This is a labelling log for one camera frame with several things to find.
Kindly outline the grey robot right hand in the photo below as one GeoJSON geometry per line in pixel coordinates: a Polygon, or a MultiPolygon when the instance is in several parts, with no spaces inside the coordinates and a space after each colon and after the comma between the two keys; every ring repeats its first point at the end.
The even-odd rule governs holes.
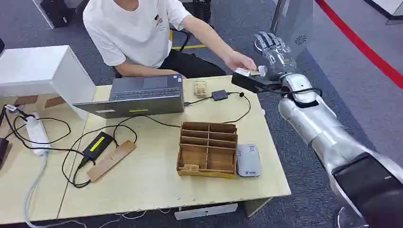
{"type": "Polygon", "coordinates": [[[284,75],[296,72],[295,59],[291,49],[280,37],[273,33],[260,31],[254,34],[255,49],[267,60],[265,78],[269,81],[278,81],[284,75]]]}

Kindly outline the person's left hand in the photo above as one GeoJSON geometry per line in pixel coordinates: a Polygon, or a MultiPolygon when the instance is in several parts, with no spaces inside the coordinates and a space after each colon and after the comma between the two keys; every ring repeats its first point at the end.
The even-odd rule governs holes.
{"type": "Polygon", "coordinates": [[[254,63],[254,61],[251,58],[249,58],[237,51],[230,52],[224,58],[224,61],[230,69],[237,69],[237,68],[243,68],[243,69],[248,69],[248,70],[257,69],[256,64],[254,63]]]}

